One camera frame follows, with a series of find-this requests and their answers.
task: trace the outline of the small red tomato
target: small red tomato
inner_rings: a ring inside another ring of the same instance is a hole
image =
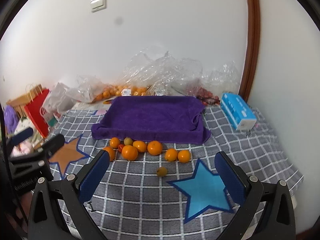
[[[118,145],[118,152],[122,152],[122,148],[124,147],[124,144],[119,144]]]

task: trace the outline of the wooden door frame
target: wooden door frame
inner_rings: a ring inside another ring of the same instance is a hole
[[[254,74],[257,67],[259,45],[260,45],[260,28],[261,15],[259,0],[247,0],[248,3],[248,38],[247,52],[245,55],[244,69],[239,88],[239,95],[248,101],[251,87],[253,84]]]

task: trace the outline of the price label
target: price label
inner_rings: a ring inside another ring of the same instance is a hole
[[[123,97],[131,96],[131,89],[124,89],[124,90],[122,90],[121,95],[122,95]]]

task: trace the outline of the blue tissue box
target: blue tissue box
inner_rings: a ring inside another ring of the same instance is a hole
[[[224,93],[220,105],[236,130],[249,131],[255,125],[257,118],[241,96]]]

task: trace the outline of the blue gripper pad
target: blue gripper pad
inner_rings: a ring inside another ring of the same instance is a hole
[[[90,169],[90,171],[87,173],[87,175],[84,177],[84,179],[80,184],[79,193],[78,193],[78,199],[80,203],[90,201],[93,193],[95,192],[97,186],[99,185],[104,174],[106,173],[107,168],[109,167],[109,164],[110,164],[109,153],[107,151],[103,151],[100,158],[92,166],[92,168]]]
[[[242,206],[246,199],[245,187],[220,152],[214,157],[214,166],[232,200]]]

